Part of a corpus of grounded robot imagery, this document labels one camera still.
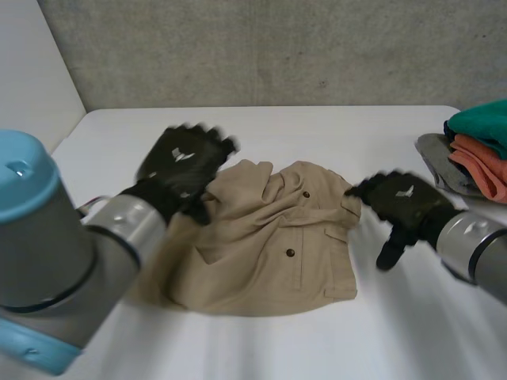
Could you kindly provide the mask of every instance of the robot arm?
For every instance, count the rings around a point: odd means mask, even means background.
[[[377,174],[345,194],[361,198],[393,225],[377,268],[390,270],[405,247],[427,241],[456,278],[507,305],[507,226],[456,210],[435,188],[409,173]]]
[[[217,130],[168,128],[137,183],[83,226],[40,142],[0,131],[0,350],[62,374],[157,249],[171,217],[183,211],[209,221],[200,195],[234,151]]]

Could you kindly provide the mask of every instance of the pink cloth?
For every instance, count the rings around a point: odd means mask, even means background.
[[[456,151],[449,158],[467,168],[481,193],[489,200],[507,203],[507,161],[467,135],[456,135],[451,147]]]

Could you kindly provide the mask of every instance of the white wall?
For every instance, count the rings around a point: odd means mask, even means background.
[[[0,1],[0,128],[53,151],[85,115],[36,0]]]

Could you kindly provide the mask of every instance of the glove logo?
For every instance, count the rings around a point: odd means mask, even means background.
[[[410,188],[406,192],[397,192],[396,196],[405,196],[407,198],[410,198],[414,194],[414,186],[410,186]]]
[[[196,155],[195,153],[184,154],[184,153],[180,152],[180,148],[173,149],[173,157],[174,157],[175,162],[188,160],[189,158],[192,158],[195,155]]]

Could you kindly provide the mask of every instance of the wrinkled fabric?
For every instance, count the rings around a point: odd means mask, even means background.
[[[433,175],[435,185],[464,196],[484,198],[471,176],[467,176],[449,160],[452,152],[446,136],[428,133],[417,139],[415,146]]]
[[[507,160],[507,99],[481,104],[456,113],[448,121],[455,133],[469,135]]]
[[[342,177],[298,161],[272,174],[241,161],[219,173],[198,226],[184,215],[139,281],[160,306],[211,314],[272,316],[356,297],[347,231],[360,218]]]
[[[472,175],[479,190],[488,199],[507,203],[507,161],[495,150],[466,135],[457,135],[449,158],[463,165]]]

